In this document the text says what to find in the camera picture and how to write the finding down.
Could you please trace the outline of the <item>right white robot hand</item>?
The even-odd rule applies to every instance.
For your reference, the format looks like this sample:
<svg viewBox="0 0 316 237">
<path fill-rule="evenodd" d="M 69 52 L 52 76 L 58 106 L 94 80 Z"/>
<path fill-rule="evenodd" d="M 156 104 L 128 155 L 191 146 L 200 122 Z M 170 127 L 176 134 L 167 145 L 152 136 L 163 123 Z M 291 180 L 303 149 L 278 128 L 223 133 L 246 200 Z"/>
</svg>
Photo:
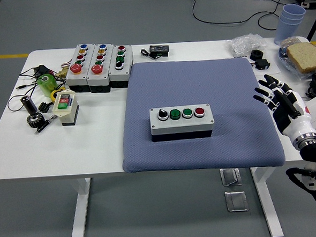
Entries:
<svg viewBox="0 0 316 237">
<path fill-rule="evenodd" d="M 282 135 L 289 137 L 293 144 L 302 137 L 316 137 L 310 111 L 298 92 L 268 74 L 258 83 L 267 90 L 255 88 L 257 94 L 253 98 L 273 112 L 273 119 Z"/>
</svg>

